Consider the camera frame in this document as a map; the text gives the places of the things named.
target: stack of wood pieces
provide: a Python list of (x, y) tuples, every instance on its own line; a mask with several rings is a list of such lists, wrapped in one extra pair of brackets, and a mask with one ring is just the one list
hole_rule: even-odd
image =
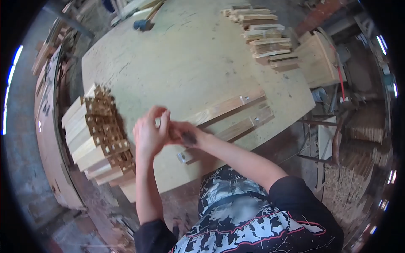
[(346, 150), (340, 153), (341, 168), (325, 166), (322, 203), (330, 210), (347, 236), (364, 219), (374, 162), (367, 155)]
[(264, 59), (271, 68), (286, 71), (298, 68), (299, 59), (292, 53), (291, 39), (283, 37), (283, 25), (273, 11), (260, 6), (232, 6), (222, 10), (225, 17), (242, 27), (242, 37), (251, 46), (255, 59)]
[(101, 185), (133, 173), (135, 164), (109, 91), (94, 85), (87, 95), (78, 97), (66, 111), (62, 127), (74, 163), (87, 179)]
[(373, 160), (374, 164), (381, 167), (387, 165), (388, 159), (392, 156), (390, 138), (385, 138), (382, 144), (351, 139), (342, 146), (347, 150), (368, 155)]
[(383, 143), (385, 139), (385, 112), (382, 107), (368, 105), (360, 107), (346, 126), (352, 139)]

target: graphic print t-shirt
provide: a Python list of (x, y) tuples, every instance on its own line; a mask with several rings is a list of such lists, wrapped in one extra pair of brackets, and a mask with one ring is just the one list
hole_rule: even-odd
[[(262, 197), (214, 204), (247, 191)], [(281, 178), (266, 194), (231, 168), (221, 168), (203, 181), (198, 209), (200, 221), (179, 241), (161, 220), (142, 225), (134, 235), (136, 251), (340, 252), (343, 245), (343, 232), (332, 214), (297, 177)]]

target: forearm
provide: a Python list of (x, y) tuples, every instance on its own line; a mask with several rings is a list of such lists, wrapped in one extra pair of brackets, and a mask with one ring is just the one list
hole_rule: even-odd
[(139, 222), (145, 224), (157, 219), (163, 219), (163, 205), (160, 199), (153, 160), (136, 160), (136, 212)]
[(278, 179), (288, 176), (278, 165), (252, 152), (208, 134), (201, 140), (200, 147), (226, 162), (242, 176), (263, 186), (267, 191)]

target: plywood board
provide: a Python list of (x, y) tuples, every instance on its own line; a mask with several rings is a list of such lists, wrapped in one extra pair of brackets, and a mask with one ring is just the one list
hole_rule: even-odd
[[(299, 69), (278, 73), (252, 58), (241, 39), (241, 28), (221, 17), (219, 10), (227, 6), (232, 6), (232, 1), (166, 1), (163, 8), (167, 11), (154, 17), (155, 26), (147, 33), (128, 32), (136, 20), (128, 18), (83, 56), (83, 89), (87, 91), (94, 82), (111, 88), (124, 130), (132, 140), (137, 119), (155, 104), (166, 106), (171, 119), (181, 121), (210, 105), (261, 87), (277, 120), (234, 142), (246, 150), (258, 147), (309, 112), (315, 102)], [(185, 17), (181, 15), (184, 11), (195, 14)], [(237, 109), (219, 121), (208, 122), (206, 130), (222, 132), (257, 109), (258, 104)], [(180, 164), (176, 155), (183, 150), (177, 145), (166, 146), (155, 157), (159, 192), (224, 165), (215, 159)]]

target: hand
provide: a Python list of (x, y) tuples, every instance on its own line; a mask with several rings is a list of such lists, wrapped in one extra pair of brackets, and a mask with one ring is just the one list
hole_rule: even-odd
[(189, 148), (202, 148), (207, 134), (190, 122), (169, 122), (169, 141), (167, 144), (178, 144)]
[[(160, 117), (160, 126), (155, 119)], [(136, 122), (132, 133), (135, 141), (135, 159), (152, 160), (168, 140), (170, 111), (162, 106), (153, 106)]]

